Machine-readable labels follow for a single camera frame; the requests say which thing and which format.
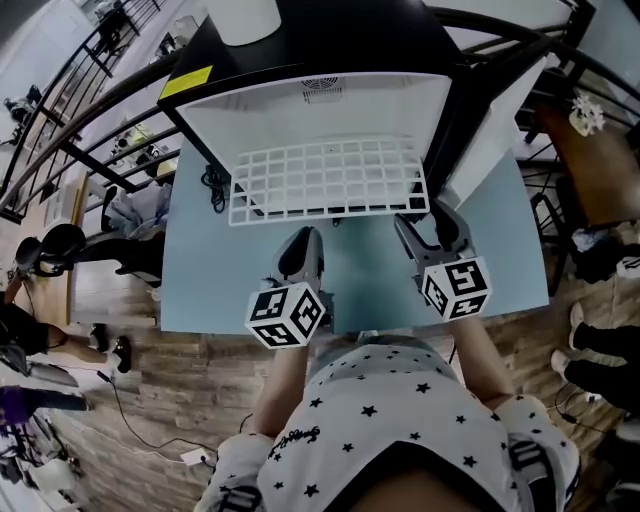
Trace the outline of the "black office chair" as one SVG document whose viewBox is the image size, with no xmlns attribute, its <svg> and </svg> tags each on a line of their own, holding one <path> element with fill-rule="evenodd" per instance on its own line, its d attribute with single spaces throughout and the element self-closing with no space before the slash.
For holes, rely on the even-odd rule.
<svg viewBox="0 0 640 512">
<path fill-rule="evenodd" d="M 83 230 L 65 223 L 53 227 L 43 238 L 24 239 L 15 255 L 17 270 L 52 278 L 74 269 L 78 263 L 116 261 L 118 275 L 132 275 L 153 289 L 162 284 L 165 232 L 149 240 L 126 239 L 108 227 L 106 207 L 122 190 L 112 186 L 106 190 L 101 210 L 101 234 L 87 239 Z"/>
</svg>

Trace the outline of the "brown wooden table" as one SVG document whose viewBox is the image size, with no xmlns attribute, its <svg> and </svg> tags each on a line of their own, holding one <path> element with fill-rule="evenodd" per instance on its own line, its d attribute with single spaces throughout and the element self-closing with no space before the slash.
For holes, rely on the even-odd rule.
<svg viewBox="0 0 640 512">
<path fill-rule="evenodd" d="M 566 112 L 546 104 L 535 119 L 570 177 L 585 225 L 640 221 L 640 163 L 624 133 L 606 128 L 584 137 Z"/>
</svg>

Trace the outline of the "black and white oven box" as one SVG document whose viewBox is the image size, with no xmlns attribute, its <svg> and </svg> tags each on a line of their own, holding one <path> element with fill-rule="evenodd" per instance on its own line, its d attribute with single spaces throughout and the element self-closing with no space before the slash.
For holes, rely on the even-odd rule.
<svg viewBox="0 0 640 512">
<path fill-rule="evenodd" d="M 280 28 L 248 45 L 226 45 L 204 20 L 158 100 L 227 180 L 227 216 L 245 152 L 409 137 L 423 168 L 445 104 L 471 72 L 432 9 L 423 0 L 276 2 Z"/>
</svg>

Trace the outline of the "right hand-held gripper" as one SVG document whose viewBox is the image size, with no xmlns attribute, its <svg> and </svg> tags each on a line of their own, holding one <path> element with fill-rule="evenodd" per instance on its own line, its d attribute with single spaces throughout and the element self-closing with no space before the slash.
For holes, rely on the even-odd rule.
<svg viewBox="0 0 640 512">
<path fill-rule="evenodd" d="M 404 215 L 394 216 L 394 228 L 410 259 L 428 260 L 441 247 L 447 252 L 475 251 L 469 227 L 457 211 L 434 200 L 433 217 L 441 246 L 427 244 Z M 493 292 L 483 257 L 426 266 L 418 289 L 443 322 L 478 316 Z"/>
</svg>

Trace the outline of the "white star-print shirt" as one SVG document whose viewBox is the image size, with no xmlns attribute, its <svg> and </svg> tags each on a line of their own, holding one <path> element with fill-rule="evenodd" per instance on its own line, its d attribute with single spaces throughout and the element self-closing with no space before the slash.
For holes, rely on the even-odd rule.
<svg viewBox="0 0 640 512">
<path fill-rule="evenodd" d="M 346 512 L 368 485 L 418 466 L 485 512 L 564 512 L 576 446 L 534 397 L 483 405 L 437 354 L 353 350 L 318 371 L 276 438 L 242 433 L 218 450 L 194 512 Z"/>
</svg>

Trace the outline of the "person's right forearm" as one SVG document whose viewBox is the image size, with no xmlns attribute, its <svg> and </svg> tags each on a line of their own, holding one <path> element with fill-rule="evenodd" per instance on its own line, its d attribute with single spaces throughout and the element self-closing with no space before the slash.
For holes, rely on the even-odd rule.
<svg viewBox="0 0 640 512">
<path fill-rule="evenodd" d="M 490 409 L 516 394 L 511 374 L 478 317 L 447 325 L 467 388 Z"/>
</svg>

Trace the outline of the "white flower ornament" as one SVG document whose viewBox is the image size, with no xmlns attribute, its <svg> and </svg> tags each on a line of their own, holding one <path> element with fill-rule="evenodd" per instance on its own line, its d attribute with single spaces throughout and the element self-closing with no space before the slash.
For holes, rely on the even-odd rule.
<svg viewBox="0 0 640 512">
<path fill-rule="evenodd" d="M 569 122 L 581 136 L 588 137 L 603 130 L 604 112 L 602 107 L 593 103 L 588 95 L 579 94 L 572 101 Z"/>
</svg>

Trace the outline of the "person's left forearm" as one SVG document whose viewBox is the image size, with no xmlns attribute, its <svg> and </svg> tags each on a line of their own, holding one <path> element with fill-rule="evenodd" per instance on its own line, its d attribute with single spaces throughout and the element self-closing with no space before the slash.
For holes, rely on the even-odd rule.
<svg viewBox="0 0 640 512">
<path fill-rule="evenodd" d="M 264 387 L 254 407 L 252 432 L 276 438 L 303 398 L 309 347 L 275 351 Z"/>
</svg>

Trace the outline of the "white vase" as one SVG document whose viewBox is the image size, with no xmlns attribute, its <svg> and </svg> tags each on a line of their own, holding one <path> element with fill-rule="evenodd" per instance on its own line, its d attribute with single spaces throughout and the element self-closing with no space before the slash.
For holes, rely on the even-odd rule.
<svg viewBox="0 0 640 512">
<path fill-rule="evenodd" d="M 276 0 L 219 0 L 216 27 L 228 46 L 262 40 L 281 26 Z"/>
</svg>

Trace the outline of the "white wire grid rack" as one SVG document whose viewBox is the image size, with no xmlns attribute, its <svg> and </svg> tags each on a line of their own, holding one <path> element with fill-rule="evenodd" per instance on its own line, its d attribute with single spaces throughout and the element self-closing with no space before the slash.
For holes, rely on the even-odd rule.
<svg viewBox="0 0 640 512">
<path fill-rule="evenodd" d="M 422 163 L 409 137 L 245 152 L 231 177 L 231 226 L 430 210 Z"/>
</svg>

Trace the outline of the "dark clothes pile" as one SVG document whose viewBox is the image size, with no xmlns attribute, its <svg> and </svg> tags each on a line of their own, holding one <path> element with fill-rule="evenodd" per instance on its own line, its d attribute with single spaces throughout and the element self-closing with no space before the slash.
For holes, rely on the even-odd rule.
<svg viewBox="0 0 640 512">
<path fill-rule="evenodd" d="M 571 240 L 577 278 L 595 284 L 613 275 L 640 279 L 640 224 L 625 222 L 615 228 L 578 229 Z"/>
</svg>

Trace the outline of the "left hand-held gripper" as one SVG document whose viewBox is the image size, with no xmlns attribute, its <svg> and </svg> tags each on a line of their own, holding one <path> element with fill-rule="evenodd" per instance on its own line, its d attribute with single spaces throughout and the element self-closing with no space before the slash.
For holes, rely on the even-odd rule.
<svg viewBox="0 0 640 512">
<path fill-rule="evenodd" d="M 333 330 L 333 295 L 322 290 L 322 279 L 280 276 L 301 269 L 306 275 L 324 271 L 323 239 L 314 227 L 300 228 L 282 244 L 273 258 L 273 274 L 249 297 L 245 327 L 268 349 L 304 347 L 317 332 Z"/>
</svg>

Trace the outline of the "grey jacket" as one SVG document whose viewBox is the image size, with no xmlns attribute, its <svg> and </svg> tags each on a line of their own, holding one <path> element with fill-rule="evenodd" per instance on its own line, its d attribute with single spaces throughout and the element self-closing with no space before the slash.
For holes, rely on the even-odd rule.
<svg viewBox="0 0 640 512">
<path fill-rule="evenodd" d="M 119 191 L 106 207 L 109 228 L 126 239 L 149 240 L 166 230 L 172 186 L 157 182 L 135 193 Z"/>
</svg>

